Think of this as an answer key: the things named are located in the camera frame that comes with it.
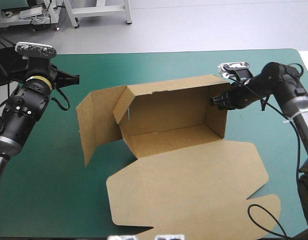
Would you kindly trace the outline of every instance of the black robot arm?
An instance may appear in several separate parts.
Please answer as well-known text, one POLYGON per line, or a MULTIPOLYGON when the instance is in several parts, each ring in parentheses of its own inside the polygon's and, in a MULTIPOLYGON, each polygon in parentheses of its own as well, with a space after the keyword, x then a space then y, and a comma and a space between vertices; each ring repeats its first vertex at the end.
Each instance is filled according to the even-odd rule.
POLYGON ((1 49, 2 52, 15 51, 7 64, 10 69, 8 81, 19 82, 18 87, 3 101, 3 113, 0 115, 0 176, 10 157, 20 153, 36 122, 42 117, 50 100, 63 110, 69 108, 69 102, 62 87, 79 84, 79 75, 71 75, 60 71, 51 64, 51 58, 56 56, 56 50, 49 45, 19 42, 14 48, 1 49), (55 98, 50 98, 53 90, 57 90, 67 101, 68 107, 63 107, 55 98))
MULTIPOLYGON (((220 110, 243 109, 260 98, 268 100, 269 96, 273 95, 282 115, 293 121, 294 129, 308 155, 308 93, 300 82, 303 67, 297 65, 301 68, 300 72, 292 65, 270 62, 259 75, 253 77, 246 62, 223 63, 220 65, 222 76, 235 82, 226 92, 213 97, 210 102, 220 110)), ((264 110, 265 101, 261 100, 261 103, 264 110)), ((308 158, 297 172, 297 181, 308 225, 308 158)))

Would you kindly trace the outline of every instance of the cardboard box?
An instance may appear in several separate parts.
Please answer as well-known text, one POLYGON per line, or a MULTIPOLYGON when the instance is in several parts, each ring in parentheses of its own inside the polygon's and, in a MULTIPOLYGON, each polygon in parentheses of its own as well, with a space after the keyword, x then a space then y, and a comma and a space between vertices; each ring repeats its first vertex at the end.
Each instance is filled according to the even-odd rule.
MULTIPOLYGON (((107 180, 115 224, 154 227, 142 239, 179 233, 189 240, 235 239, 238 229, 245 230, 240 239, 266 234, 246 212, 248 203, 262 202, 279 217, 278 197, 246 200, 268 181, 266 169, 253 144, 223 140, 227 111, 209 104, 228 85, 197 76, 97 90, 80 103, 86 165, 97 146, 121 138, 138 158, 107 180), (217 224, 226 221, 227 228, 217 224)), ((274 228, 260 210, 253 215, 274 228)))

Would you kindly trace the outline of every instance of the white floor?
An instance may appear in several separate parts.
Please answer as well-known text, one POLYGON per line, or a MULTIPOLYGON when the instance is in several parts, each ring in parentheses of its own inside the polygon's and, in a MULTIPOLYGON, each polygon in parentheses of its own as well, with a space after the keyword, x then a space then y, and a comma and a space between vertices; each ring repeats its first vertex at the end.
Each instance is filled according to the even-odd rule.
MULTIPOLYGON (((94 0, 74 0, 77 7, 94 0)), ((122 0, 107 0, 108 5, 122 0)), ((146 53, 291 48, 308 70, 308 0, 130 0, 133 23, 124 15, 83 18, 60 31, 11 27, 14 42, 49 44, 58 54, 146 53)), ((62 10, 61 20, 65 17, 62 10)), ((6 97, 0 87, 0 102, 6 97)))

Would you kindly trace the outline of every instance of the black cable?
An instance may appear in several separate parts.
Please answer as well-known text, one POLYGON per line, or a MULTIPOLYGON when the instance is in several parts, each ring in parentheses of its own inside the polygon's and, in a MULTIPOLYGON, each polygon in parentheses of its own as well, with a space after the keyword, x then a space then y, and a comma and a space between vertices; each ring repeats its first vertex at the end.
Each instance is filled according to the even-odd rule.
POLYGON ((62 23, 58 26, 58 27, 60 27, 60 28, 63 26, 63 24, 64 24, 64 22, 65 22, 65 20, 66 20, 66 17, 67 17, 66 11, 64 11, 64 14, 65 14, 64 20, 63 20, 62 23))
POLYGON ((55 83, 55 89, 57 90, 57 92, 59 92, 59 94, 65 99, 66 103, 67 103, 67 107, 64 107, 59 101, 57 98, 55 97, 52 97, 51 100, 55 101, 58 105, 58 107, 63 110, 63 111, 67 111, 69 108, 70 108, 70 103, 69 103, 69 100, 68 98, 66 97, 66 95, 63 93, 63 91, 60 90, 59 87, 57 87, 57 84, 55 83))
POLYGON ((10 97, 10 81, 8 81, 8 84, 7 84, 7 97, 8 98, 10 97))
POLYGON ((247 214, 248 214, 249 218, 252 220, 252 222, 253 222, 256 226, 258 226, 260 229, 263 229, 264 231, 268 232, 269 234, 273 234, 273 235, 275 235, 275 236, 284 238, 284 239, 286 239, 286 240, 294 239, 294 238, 292 238, 292 237, 287 236, 287 234, 286 234, 284 228, 283 228, 282 225, 279 223, 279 221, 275 218, 275 216, 274 216, 273 214, 270 213, 270 211, 268 211, 268 210, 267 210, 266 208, 264 208, 263 206, 258 205, 258 204, 251 204, 251 205, 249 205, 248 208, 247 208, 247 214), (264 228, 264 227, 263 227, 262 225, 260 225, 258 222, 256 222, 256 221, 254 220, 254 218, 252 217, 251 213, 250 213, 250 210, 251 210, 251 208, 252 208, 253 206, 259 207, 260 209, 264 210, 268 215, 270 215, 270 216, 272 217, 272 219, 274 219, 274 221, 278 224, 279 228, 282 230, 283 235, 282 235, 282 234, 279 234, 279 233, 276 233, 276 232, 274 232, 274 231, 270 231, 270 230, 264 228))
MULTIPOLYGON (((305 208, 306 208, 307 211, 308 211, 308 205, 307 205, 307 203, 306 203, 306 202, 303 200, 303 198, 302 198, 301 191, 300 191, 300 185, 299 185, 300 137, 299 137, 298 130, 297 130, 295 124, 294 124, 293 122, 291 122, 291 121, 289 120, 289 118, 288 118, 285 114, 283 114, 283 113, 282 113, 280 110, 278 110, 276 107, 274 107, 273 105, 271 105, 270 103, 268 103, 267 101, 265 101, 264 99, 262 99, 257 93, 255 93, 255 92, 254 92, 252 89, 250 89, 248 86, 244 85, 242 82, 240 82, 240 81, 238 81, 238 80, 236 80, 236 79, 234 79, 234 78, 229 77, 229 79, 231 79, 231 80, 234 81, 235 83, 240 84, 241 86, 243 86, 244 88, 246 88, 247 90, 249 90, 253 95, 255 95, 257 98, 259 98, 259 100, 262 102, 262 104, 268 105, 270 108, 272 108, 273 110, 275 110, 275 111, 276 111, 278 114, 280 114, 283 118, 285 118, 286 120, 288 120, 289 123, 290 123, 290 125, 293 127, 293 129, 294 129, 294 131, 295 131, 295 133, 296 133, 296 138, 297 138, 297 166, 296 166, 296 185, 297 185, 297 193, 298 193, 298 196, 299 196, 299 199, 300 199, 301 204, 304 204, 305 208)), ((272 216, 272 214, 271 214, 269 211, 267 211, 265 208, 263 208, 263 207, 261 207, 261 208, 262 208, 263 210, 265 210, 270 216, 272 216)), ((255 221, 254 221, 254 219, 251 218, 251 216, 249 216, 249 218, 252 220, 252 222, 253 222, 254 224, 256 224, 255 221)), ((268 229, 262 227, 261 225, 259 225, 259 224, 256 224, 256 225, 257 225, 258 227, 260 227, 261 229, 265 230, 266 232, 274 234, 273 232, 269 232, 270 230, 268 230, 268 229)))
POLYGON ((52 4, 52 0, 49 0, 49 5, 48 5, 48 8, 47 8, 47 11, 49 10, 51 4, 52 4))

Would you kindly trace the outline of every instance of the table surface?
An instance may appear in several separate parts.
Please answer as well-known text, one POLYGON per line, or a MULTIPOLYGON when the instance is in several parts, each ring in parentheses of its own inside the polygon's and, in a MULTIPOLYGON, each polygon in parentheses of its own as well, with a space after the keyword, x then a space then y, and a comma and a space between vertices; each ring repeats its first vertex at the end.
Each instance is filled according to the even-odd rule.
MULTIPOLYGON (((96 89, 218 74, 223 62, 247 61, 254 74, 268 62, 301 63, 292 49, 202 51, 173 53, 59 55, 53 62, 66 72, 81 75, 81 84, 64 88, 72 108, 61 111, 49 104, 23 151, 11 159, 2 178, 3 237, 106 237, 135 234, 143 227, 112 223, 106 179, 136 158, 122 140, 97 148, 88 167, 75 107, 96 89)), ((308 72, 301 81, 308 91, 308 72)), ((56 92, 54 97, 61 98, 56 92)), ((276 105, 273 97, 270 102, 276 105)), ((229 111, 227 140, 252 142, 269 173, 269 182, 253 196, 277 194, 280 221, 291 236, 306 228, 296 192, 296 137, 281 116, 260 103, 229 111)), ((306 155, 302 150, 302 160, 306 155)))

